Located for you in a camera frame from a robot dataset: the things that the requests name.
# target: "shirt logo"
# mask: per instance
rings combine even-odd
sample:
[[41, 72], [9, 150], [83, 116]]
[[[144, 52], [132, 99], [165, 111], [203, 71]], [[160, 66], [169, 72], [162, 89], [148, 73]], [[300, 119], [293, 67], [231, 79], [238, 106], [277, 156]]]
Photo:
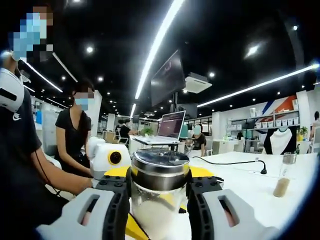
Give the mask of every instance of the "shirt logo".
[[12, 116], [13, 121], [18, 121], [21, 119], [20, 114], [19, 113], [14, 113]]

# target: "tv screen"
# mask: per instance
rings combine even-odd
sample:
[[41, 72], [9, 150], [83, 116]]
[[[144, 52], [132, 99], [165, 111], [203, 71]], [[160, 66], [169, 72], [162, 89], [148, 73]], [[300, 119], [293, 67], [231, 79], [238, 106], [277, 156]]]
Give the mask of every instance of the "tv screen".
[[177, 50], [151, 79], [152, 107], [186, 87], [181, 55]]

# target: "laptop screen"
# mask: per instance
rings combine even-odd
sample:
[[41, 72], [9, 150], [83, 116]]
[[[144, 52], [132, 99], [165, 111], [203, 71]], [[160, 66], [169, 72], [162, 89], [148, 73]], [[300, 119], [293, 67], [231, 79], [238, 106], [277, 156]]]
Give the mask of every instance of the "laptop screen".
[[186, 111], [178, 111], [162, 116], [158, 136], [178, 139], [184, 123]]

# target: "small bottle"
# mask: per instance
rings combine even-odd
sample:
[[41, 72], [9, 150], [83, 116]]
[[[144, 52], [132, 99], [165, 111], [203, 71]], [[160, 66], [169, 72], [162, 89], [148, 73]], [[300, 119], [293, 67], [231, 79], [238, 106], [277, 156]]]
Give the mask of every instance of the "small bottle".
[[278, 198], [282, 198], [288, 189], [290, 179], [291, 179], [291, 169], [294, 168], [296, 164], [297, 154], [286, 152], [283, 155], [282, 166], [280, 174], [278, 177], [278, 182], [273, 191], [273, 195]]

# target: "glass jar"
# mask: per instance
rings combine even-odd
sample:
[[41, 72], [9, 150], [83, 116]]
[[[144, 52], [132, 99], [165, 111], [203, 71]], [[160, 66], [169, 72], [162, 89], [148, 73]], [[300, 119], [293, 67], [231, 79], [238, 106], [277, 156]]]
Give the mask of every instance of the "glass jar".
[[273, 191], [273, 195], [282, 198], [288, 189], [290, 180], [292, 179], [292, 169], [295, 167], [297, 154], [286, 152], [282, 158], [281, 170], [278, 181]]
[[152, 240], [164, 239], [186, 197], [187, 155], [164, 149], [142, 149], [131, 163], [132, 214]]

